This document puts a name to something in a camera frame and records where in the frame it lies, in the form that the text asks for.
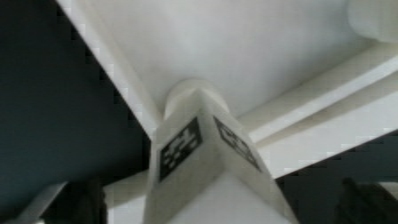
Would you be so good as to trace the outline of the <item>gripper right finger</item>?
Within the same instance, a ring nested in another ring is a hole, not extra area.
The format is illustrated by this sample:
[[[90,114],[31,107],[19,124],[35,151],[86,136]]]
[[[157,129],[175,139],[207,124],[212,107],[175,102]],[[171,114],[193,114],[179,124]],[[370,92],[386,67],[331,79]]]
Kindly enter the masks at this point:
[[[398,181],[344,179],[335,224],[398,224]]]

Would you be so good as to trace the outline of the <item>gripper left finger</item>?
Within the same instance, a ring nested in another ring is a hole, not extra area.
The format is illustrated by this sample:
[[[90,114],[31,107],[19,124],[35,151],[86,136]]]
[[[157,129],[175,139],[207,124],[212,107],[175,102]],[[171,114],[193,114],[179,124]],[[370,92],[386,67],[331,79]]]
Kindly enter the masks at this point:
[[[52,185],[36,196],[15,224],[107,224],[102,181]]]

